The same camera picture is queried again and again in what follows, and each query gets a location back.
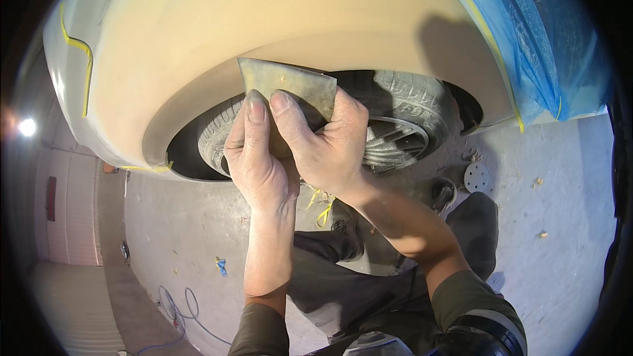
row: garage door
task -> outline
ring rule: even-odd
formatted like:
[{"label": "garage door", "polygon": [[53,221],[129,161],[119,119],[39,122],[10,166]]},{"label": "garage door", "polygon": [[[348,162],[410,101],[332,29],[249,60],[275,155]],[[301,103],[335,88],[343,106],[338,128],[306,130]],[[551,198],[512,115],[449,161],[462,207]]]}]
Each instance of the garage door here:
[{"label": "garage door", "polygon": [[49,175],[56,179],[54,220],[46,223],[51,262],[100,265],[95,226],[97,166],[98,159],[89,155],[51,151]]}]

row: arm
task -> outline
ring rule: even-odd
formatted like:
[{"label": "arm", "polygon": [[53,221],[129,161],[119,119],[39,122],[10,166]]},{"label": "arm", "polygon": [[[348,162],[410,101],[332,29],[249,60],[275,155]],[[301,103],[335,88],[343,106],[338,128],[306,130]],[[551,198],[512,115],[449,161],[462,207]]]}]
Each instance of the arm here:
[{"label": "arm", "polygon": [[265,99],[249,91],[224,146],[233,182],[251,207],[244,295],[247,306],[265,304],[283,317],[299,177],[292,159],[270,155],[269,134]]},{"label": "arm", "polygon": [[339,88],[332,121],[318,134],[285,93],[275,93],[270,107],[304,180],[358,210],[394,248],[414,259],[426,275],[431,297],[450,275],[470,269],[455,236],[435,212],[362,170],[368,120],[364,106]]}]

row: left hand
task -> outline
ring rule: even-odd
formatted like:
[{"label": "left hand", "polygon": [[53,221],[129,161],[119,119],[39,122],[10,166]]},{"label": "left hand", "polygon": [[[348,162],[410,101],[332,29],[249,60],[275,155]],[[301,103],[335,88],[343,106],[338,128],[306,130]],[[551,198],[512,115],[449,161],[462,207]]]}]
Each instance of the left hand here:
[{"label": "left hand", "polygon": [[246,95],[224,143],[224,155],[233,183],[252,213],[270,215],[294,211],[299,174],[292,157],[278,160],[268,151],[270,113],[257,90]]}]

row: right hand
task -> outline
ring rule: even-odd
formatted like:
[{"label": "right hand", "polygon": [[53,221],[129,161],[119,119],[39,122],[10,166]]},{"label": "right hand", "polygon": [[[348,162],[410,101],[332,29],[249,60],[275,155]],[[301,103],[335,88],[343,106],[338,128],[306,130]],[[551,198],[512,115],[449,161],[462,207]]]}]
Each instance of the right hand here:
[{"label": "right hand", "polygon": [[367,108],[337,87],[332,120],[316,134],[287,93],[276,91],[270,108],[301,177],[345,202],[364,181],[361,162],[367,140]]}]

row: sleeve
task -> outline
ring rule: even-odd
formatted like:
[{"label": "sleeve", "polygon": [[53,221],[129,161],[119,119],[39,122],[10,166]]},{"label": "sleeve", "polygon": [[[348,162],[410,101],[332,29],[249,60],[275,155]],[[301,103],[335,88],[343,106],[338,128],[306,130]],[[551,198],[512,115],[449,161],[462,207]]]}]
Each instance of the sleeve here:
[{"label": "sleeve", "polygon": [[460,316],[478,315],[514,332],[522,348],[527,349],[526,332],[515,309],[472,271],[459,271],[441,282],[433,293],[431,305],[443,332]]},{"label": "sleeve", "polygon": [[268,305],[249,304],[242,311],[228,355],[287,356],[289,347],[286,321],[279,312]]}]

